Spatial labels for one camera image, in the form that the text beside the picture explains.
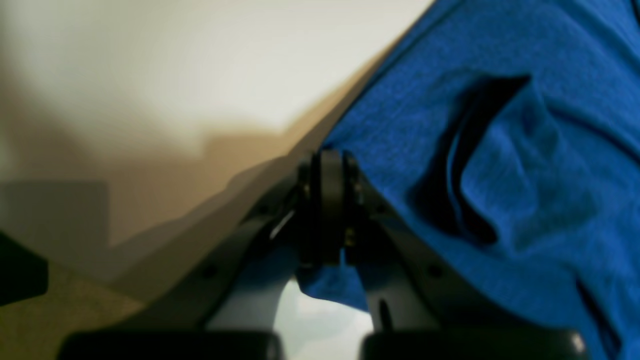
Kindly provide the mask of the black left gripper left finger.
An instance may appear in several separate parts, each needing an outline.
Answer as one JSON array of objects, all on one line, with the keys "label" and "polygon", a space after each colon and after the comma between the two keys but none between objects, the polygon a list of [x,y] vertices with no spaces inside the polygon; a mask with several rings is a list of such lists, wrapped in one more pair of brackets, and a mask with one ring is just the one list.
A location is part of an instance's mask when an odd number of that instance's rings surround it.
[{"label": "black left gripper left finger", "polygon": [[58,359],[283,360],[281,294],[297,269],[340,262],[344,212],[341,153],[306,155],[165,295],[114,326],[71,335]]}]

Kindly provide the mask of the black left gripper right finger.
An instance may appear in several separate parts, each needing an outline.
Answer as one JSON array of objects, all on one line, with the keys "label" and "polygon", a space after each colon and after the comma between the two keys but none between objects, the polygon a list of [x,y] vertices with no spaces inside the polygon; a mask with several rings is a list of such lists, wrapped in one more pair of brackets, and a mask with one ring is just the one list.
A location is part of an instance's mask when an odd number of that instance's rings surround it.
[{"label": "black left gripper right finger", "polygon": [[345,259],[365,291],[374,333],[362,360],[588,360],[572,329],[536,325],[468,283],[415,235],[343,155]]}]

